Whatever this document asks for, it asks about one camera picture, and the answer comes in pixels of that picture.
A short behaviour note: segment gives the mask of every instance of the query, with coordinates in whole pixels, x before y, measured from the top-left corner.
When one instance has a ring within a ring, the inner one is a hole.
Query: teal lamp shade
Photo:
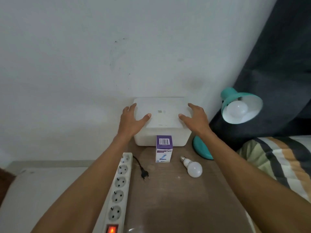
[[[231,124],[245,123],[259,114],[262,109],[262,99],[254,94],[237,92],[234,88],[225,88],[220,94],[223,104],[221,115]],[[195,136],[192,141],[194,150],[203,158],[213,159],[204,142]]]

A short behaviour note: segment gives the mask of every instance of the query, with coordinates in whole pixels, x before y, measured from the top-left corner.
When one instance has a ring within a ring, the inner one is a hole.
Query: striped blanket
[[[311,202],[311,136],[255,138],[238,154]]]

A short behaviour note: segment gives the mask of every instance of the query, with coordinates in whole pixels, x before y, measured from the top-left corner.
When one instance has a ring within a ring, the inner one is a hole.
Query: person's left hand
[[[134,135],[136,135],[150,119],[151,114],[146,114],[141,120],[136,121],[134,118],[135,107],[136,103],[132,104],[130,107],[127,106],[123,109],[119,124],[118,135],[125,136],[130,139]]]

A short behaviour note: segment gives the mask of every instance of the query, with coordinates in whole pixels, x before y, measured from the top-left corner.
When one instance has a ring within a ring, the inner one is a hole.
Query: white box
[[[152,116],[142,130],[134,136],[139,146],[156,146],[156,135],[170,135],[174,146],[184,146],[191,131],[178,118],[178,114],[191,117],[191,109],[184,97],[140,97],[137,103],[135,119],[142,119],[146,114]]]
[[[172,136],[156,136],[155,162],[168,163],[173,152]]]

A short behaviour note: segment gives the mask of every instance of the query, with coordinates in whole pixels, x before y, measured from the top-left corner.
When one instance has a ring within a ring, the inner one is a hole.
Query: brown tabletop
[[[133,159],[124,232],[252,232],[216,163],[198,156],[191,142],[174,147],[169,163],[156,163],[155,147],[130,142],[127,152],[138,158],[150,179],[143,181]],[[202,175],[190,177],[181,156],[199,162]]]

